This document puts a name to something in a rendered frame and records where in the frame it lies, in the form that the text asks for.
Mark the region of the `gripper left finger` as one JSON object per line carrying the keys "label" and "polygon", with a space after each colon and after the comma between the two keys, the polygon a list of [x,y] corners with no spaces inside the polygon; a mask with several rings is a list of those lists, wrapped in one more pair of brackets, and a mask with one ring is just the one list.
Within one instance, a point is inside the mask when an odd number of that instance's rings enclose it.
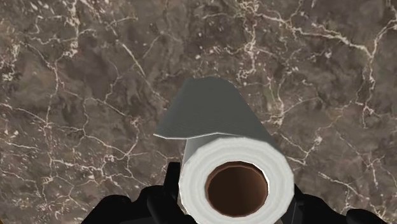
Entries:
{"label": "gripper left finger", "polygon": [[181,164],[170,162],[162,185],[143,188],[135,201],[124,195],[108,195],[81,224],[196,224],[178,206]]}

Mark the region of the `white paper towel roll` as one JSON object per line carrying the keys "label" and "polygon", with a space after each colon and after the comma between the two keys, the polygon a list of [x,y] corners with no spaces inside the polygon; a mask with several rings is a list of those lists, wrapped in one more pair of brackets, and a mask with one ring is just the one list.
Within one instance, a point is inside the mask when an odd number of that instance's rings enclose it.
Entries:
{"label": "white paper towel roll", "polygon": [[[272,136],[233,84],[222,78],[188,78],[154,133],[184,139],[179,192],[186,212],[198,224],[274,224],[294,196],[294,175]],[[268,197],[252,214],[233,218],[206,199],[205,182],[227,162],[252,164],[264,175]]]}

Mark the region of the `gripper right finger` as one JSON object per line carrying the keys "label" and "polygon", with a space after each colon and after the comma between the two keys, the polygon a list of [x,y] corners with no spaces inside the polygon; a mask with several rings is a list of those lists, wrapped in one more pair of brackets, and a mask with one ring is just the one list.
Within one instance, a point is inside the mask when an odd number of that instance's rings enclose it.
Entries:
{"label": "gripper right finger", "polygon": [[323,199],[302,193],[297,185],[281,221],[283,224],[387,224],[376,214],[365,209],[350,209],[346,215],[340,214]]}

